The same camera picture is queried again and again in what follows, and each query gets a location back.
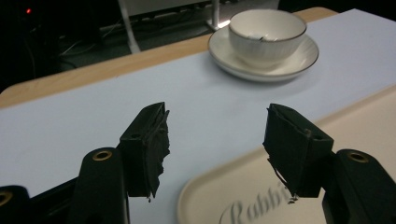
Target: white bowl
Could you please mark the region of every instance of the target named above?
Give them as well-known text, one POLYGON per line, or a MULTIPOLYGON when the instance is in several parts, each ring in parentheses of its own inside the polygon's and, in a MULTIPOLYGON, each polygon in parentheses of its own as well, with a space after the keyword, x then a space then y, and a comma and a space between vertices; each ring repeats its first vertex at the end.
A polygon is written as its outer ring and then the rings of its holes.
POLYGON ((306 23, 300 17, 274 9, 252 9, 234 15, 230 43, 243 62, 268 67, 288 58, 303 40, 306 23))

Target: white saucer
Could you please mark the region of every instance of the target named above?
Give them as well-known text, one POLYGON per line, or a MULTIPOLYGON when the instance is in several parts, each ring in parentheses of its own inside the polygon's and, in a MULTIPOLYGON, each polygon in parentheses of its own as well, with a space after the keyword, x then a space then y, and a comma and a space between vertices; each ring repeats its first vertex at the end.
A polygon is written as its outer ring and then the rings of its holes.
POLYGON ((209 39, 209 52, 225 71, 244 79, 260 82, 283 81, 302 74, 318 59, 318 45, 308 35, 297 50, 282 63, 268 68, 252 67, 238 59, 228 39, 228 27, 217 30, 209 39))

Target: beige tray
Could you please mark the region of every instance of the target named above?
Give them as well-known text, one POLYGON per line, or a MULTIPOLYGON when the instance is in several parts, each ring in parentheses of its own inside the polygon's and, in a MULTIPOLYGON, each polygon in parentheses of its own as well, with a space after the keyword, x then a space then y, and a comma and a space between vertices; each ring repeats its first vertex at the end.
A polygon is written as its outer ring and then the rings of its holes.
MULTIPOLYGON (((334 139, 333 151, 365 151, 396 179, 396 86, 316 124, 334 139)), ((179 223, 326 223, 323 192, 318 199, 288 204, 290 194, 267 157, 260 147, 189 181, 179 195, 179 223)))

